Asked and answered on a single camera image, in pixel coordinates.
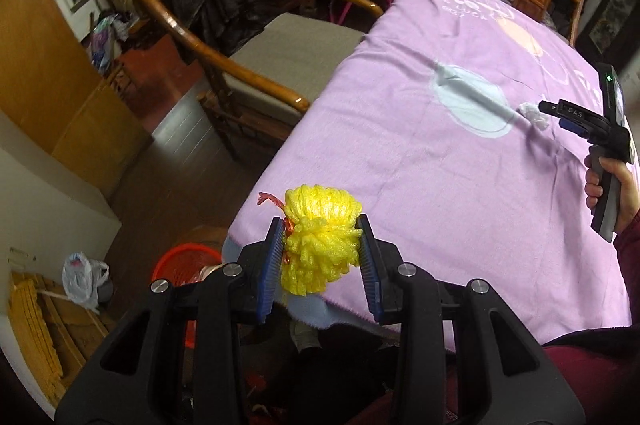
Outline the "person's right hand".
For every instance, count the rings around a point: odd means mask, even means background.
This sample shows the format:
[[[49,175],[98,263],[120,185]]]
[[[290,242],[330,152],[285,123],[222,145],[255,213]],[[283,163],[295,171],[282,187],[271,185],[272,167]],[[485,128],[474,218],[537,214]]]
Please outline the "person's right hand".
[[[631,174],[627,165],[620,160],[600,157],[599,163],[604,171],[612,174],[620,182],[620,208],[618,208],[615,233],[621,234],[632,223],[634,216],[639,211],[638,186],[634,181],[634,175]],[[586,205],[589,209],[594,209],[603,196],[603,189],[600,185],[600,176],[592,167],[590,156],[585,158],[585,165],[587,167],[585,183]]]

